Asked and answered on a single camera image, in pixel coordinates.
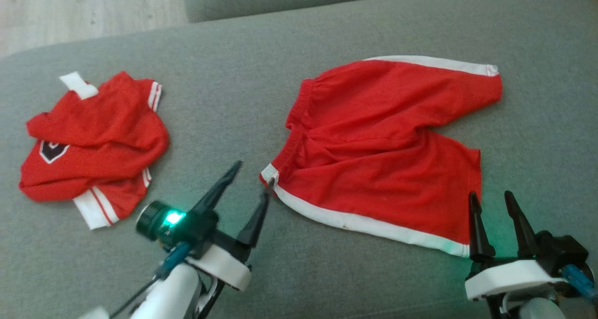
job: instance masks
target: white stripe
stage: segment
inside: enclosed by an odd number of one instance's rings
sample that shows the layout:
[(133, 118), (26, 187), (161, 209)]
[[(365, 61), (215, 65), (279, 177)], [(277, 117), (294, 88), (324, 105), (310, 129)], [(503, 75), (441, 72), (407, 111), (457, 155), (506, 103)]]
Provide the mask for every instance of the white stripe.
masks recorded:
[(482, 76), (498, 75), (498, 67), (495, 65), (480, 65), (469, 62), (455, 61), (449, 59), (440, 59), (439, 57), (421, 57), (418, 55), (391, 55), (388, 57), (371, 57), (368, 60), (383, 60), (395, 62), (408, 62), (410, 64), (443, 68), (448, 70), (463, 71), (470, 74)]
[(106, 215), (108, 215), (110, 221), (112, 223), (117, 223), (118, 216), (116, 215), (116, 212), (114, 211), (112, 204), (110, 203), (110, 201), (108, 201), (108, 198), (96, 186), (92, 187), (92, 191), (96, 193), (96, 196), (98, 196), (98, 200), (100, 200), (103, 210), (106, 212)]
[(75, 202), (79, 213), (83, 215), (89, 229), (110, 226), (92, 191), (85, 191), (85, 193), (73, 198), (73, 202)]
[[(265, 181), (269, 181), (272, 177), (278, 178), (278, 171), (272, 164), (269, 164), (261, 174)], [(278, 185), (278, 181), (275, 182), (274, 191), (276, 192), (276, 195), (278, 195), (278, 198), (291, 209), (325, 225), (365, 234), (372, 234), (374, 236), (380, 236), (408, 244), (420, 245), (422, 247), (439, 249), (440, 251), (444, 251), (451, 255), (461, 257), (468, 257), (470, 255), (469, 245), (451, 241), (435, 234), (427, 234), (418, 230), (393, 225), (391, 223), (372, 219), (371, 217), (327, 210), (312, 205), (282, 189), (282, 187)]]
[(145, 174), (145, 168), (141, 171), (141, 176), (143, 177), (143, 184), (145, 187), (150, 185), (150, 181), (148, 180), (147, 174)]
[(60, 76), (60, 81), (62, 81), (69, 90), (76, 92), (81, 99), (98, 95), (98, 89), (93, 85), (85, 83), (81, 78), (81, 75), (76, 71)]
[(158, 103), (160, 103), (160, 96), (162, 95), (162, 85), (158, 85), (158, 90), (156, 91), (156, 100), (154, 101), (154, 111), (158, 110)]
[(154, 83), (151, 84), (151, 90), (149, 91), (149, 97), (148, 97), (148, 106), (150, 109), (154, 105), (154, 98), (156, 97), (157, 87), (158, 87), (158, 82), (154, 81)]

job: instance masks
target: green led light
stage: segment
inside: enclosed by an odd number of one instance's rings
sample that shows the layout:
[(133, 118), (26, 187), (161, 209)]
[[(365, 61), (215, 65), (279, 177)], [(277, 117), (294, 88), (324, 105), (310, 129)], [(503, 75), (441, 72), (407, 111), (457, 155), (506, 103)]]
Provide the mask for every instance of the green led light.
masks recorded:
[(186, 213), (179, 213), (177, 211), (171, 211), (170, 213), (168, 213), (168, 215), (166, 215), (166, 218), (164, 219), (163, 224), (167, 225), (167, 226), (173, 226), (177, 223), (179, 223), (179, 221), (181, 221), (181, 219), (186, 215)]

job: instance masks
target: wooden floor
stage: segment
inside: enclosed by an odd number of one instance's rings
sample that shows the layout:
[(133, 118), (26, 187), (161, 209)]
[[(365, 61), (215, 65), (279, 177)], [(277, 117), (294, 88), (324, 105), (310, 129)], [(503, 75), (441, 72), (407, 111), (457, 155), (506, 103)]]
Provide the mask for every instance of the wooden floor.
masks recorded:
[(183, 0), (0, 0), (0, 58), (54, 43), (185, 23)]

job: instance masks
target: white sleeve cuff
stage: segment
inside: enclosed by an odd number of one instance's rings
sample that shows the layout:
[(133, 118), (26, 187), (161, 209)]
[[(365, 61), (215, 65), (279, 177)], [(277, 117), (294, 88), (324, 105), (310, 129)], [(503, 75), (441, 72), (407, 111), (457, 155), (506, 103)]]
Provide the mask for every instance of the white sleeve cuff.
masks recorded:
[(141, 176), (143, 177), (143, 185), (145, 185), (145, 188), (149, 187), (151, 183), (150, 168), (144, 168), (141, 171)]
[(73, 198), (73, 202), (83, 215), (89, 229), (109, 227), (118, 221), (112, 204), (98, 187), (94, 186)]
[(149, 91), (148, 106), (150, 109), (158, 110), (158, 103), (160, 103), (160, 96), (162, 96), (162, 85), (154, 81)]

